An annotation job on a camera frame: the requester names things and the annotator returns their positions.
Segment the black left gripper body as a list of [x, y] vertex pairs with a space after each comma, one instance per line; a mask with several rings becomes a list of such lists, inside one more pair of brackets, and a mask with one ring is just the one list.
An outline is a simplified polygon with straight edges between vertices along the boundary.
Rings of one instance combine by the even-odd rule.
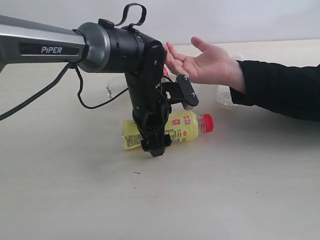
[[142, 136], [142, 149], [153, 157], [159, 157], [171, 145], [170, 136], [165, 134], [169, 103], [164, 96], [161, 79], [143, 78], [128, 72], [124, 75], [132, 104], [132, 118]]

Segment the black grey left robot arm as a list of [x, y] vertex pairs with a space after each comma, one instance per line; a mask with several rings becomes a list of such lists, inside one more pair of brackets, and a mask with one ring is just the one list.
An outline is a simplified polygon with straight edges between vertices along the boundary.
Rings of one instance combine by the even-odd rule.
[[167, 53], [161, 42], [135, 31], [117, 28], [105, 19], [64, 29], [1, 16], [0, 65], [66, 63], [86, 73], [124, 74], [132, 117], [142, 136], [142, 148], [152, 156], [171, 144], [165, 134], [170, 107], [162, 89]]

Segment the black sleeved forearm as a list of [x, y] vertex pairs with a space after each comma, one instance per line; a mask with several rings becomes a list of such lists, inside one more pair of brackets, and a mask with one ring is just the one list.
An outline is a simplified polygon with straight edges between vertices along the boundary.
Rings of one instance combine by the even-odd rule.
[[239, 61], [243, 93], [231, 88], [233, 103], [258, 106], [290, 118], [319, 122], [320, 67]]

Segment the open human hand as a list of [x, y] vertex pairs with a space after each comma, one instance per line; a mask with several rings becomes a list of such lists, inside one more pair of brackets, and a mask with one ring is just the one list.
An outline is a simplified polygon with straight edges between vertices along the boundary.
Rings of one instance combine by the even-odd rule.
[[224, 49], [196, 36], [191, 38], [191, 44], [201, 52], [200, 55], [178, 53], [170, 42], [164, 45], [167, 51], [165, 64], [171, 73], [185, 75], [192, 83], [223, 85], [242, 94], [246, 92], [240, 64]]

